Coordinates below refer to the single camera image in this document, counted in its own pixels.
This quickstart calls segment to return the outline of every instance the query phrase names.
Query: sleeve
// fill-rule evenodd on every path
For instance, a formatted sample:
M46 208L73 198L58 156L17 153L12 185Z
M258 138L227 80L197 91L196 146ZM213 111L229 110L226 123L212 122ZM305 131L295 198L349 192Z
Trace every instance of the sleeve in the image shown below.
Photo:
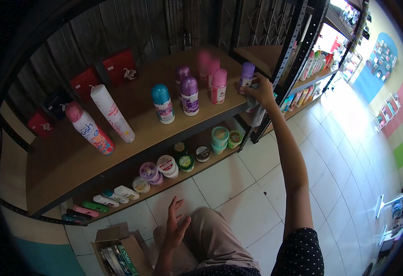
M272 275L324 275L324 261L316 232L301 228L283 241Z

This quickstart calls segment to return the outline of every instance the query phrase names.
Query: pink bottle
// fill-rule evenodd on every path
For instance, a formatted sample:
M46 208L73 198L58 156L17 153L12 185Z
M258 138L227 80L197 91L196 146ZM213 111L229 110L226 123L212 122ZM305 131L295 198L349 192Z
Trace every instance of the pink bottle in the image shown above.
M200 80L206 80L206 71L208 70L211 54L207 50L200 50L197 53L197 68L199 69Z
M96 210L91 210L88 208L83 208L83 207L79 207L77 205L74 204L74 206L72 207L72 209L76 212L82 213L82 214L87 214L90 215L94 218L97 218L99 216L99 212Z
M208 66L208 90L212 91L212 75L220 69L220 59L212 59Z
M225 69L217 69L212 75L211 102L221 105L225 102L227 72Z

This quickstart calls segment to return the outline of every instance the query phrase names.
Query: purple jar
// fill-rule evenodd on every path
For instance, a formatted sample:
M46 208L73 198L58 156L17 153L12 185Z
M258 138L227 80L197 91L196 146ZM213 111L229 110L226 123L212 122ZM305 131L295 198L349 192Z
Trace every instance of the purple jar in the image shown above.
M244 92L240 91L240 87L246 86L250 87L252 84L252 78L254 77L255 65L250 62L243 63L243 69L241 71L240 81L238 81L238 88L237 90L240 94L244 95Z
M191 75L189 71L189 67L186 65L180 65L176 67L176 86L178 92L178 99L182 100L182 95L180 94L180 82L183 80L184 77Z
M180 84L182 93L183 112L188 116L199 113L199 87L194 77L187 76Z
M148 182L156 182L160 178L160 172L153 162L146 162L140 167L140 177Z

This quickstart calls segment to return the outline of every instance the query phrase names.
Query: purple bottle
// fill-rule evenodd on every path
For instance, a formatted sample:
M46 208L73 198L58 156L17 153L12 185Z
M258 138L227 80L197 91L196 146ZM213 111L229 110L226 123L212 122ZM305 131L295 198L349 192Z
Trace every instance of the purple bottle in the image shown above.
M199 87L197 80L190 75L184 77L180 84L182 93L183 112L188 116L199 113Z
M250 62L243 63L243 70L241 71L240 81L238 82L237 90L240 94L244 95L244 92L240 91L240 87L250 87L252 84L252 78L254 77L255 65Z
M177 92L178 92L178 99L182 100L182 95L180 94L180 82L183 80L184 77L191 75L189 71L189 67L186 65L180 65L176 67L176 85L177 85Z

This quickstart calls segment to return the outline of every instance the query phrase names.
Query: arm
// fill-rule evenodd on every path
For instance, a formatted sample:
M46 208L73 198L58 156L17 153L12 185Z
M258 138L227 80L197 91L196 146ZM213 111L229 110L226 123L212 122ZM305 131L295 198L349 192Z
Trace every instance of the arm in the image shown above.
M260 81L260 87L258 89L242 87L241 90L256 98L272 120L286 188L286 221L283 236L285 239L296 229L313 228L308 173L284 114L273 98L272 84L259 73L255 73L254 76Z
M191 222L190 217L183 220L180 227L177 222L183 217L179 215L176 217L176 211L183 205L183 200L177 201L177 197L169 205L168 208L168 221L166 223L166 235L163 241L162 248L160 248L159 257L155 265L153 276L169 276L172 266L172 253L174 249L182 242L185 231Z

